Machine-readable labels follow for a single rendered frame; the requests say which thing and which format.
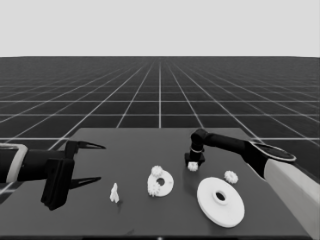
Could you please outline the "small white T-shaped piece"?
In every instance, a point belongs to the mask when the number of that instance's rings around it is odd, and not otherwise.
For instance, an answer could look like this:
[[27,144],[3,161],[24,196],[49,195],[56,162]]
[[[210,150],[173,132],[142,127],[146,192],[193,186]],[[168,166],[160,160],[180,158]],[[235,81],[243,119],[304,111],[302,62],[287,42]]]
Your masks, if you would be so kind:
[[120,197],[118,194],[118,185],[116,183],[113,184],[113,187],[111,189],[110,201],[114,203],[118,203],[120,201]]

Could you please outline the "white round pinned carrier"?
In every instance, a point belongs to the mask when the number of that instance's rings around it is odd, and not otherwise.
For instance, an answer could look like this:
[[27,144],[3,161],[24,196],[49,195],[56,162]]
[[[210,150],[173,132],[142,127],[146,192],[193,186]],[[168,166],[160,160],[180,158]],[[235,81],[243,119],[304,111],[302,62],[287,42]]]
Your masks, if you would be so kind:
[[153,175],[150,175],[147,180],[147,191],[148,191],[148,185],[155,182],[157,182],[161,186],[161,188],[160,188],[159,194],[153,197],[167,196],[173,190],[174,179],[172,175],[167,171],[164,171],[162,175],[159,177],[154,177]]

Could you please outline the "large thick white disc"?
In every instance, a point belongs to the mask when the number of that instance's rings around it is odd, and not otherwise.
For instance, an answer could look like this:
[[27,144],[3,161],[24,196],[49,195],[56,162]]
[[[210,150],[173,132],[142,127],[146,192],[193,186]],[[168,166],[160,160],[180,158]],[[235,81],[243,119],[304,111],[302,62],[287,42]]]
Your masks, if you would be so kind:
[[199,183],[197,201],[203,213],[221,227],[235,227],[245,215],[244,202],[238,191],[216,177],[205,178]]

